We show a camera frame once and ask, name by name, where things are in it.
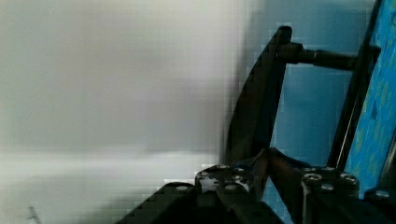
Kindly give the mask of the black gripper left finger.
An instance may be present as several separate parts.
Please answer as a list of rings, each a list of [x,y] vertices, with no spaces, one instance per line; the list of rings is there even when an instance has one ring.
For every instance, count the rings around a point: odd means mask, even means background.
[[[261,203],[269,176],[269,156],[270,150],[263,148],[251,158],[200,171],[194,179],[197,204],[220,204],[224,194],[241,195],[244,201]]]

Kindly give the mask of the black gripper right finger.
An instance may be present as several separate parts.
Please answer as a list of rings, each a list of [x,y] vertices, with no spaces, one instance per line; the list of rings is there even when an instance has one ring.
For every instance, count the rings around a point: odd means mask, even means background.
[[[269,148],[269,175],[295,224],[361,224],[360,182]]]

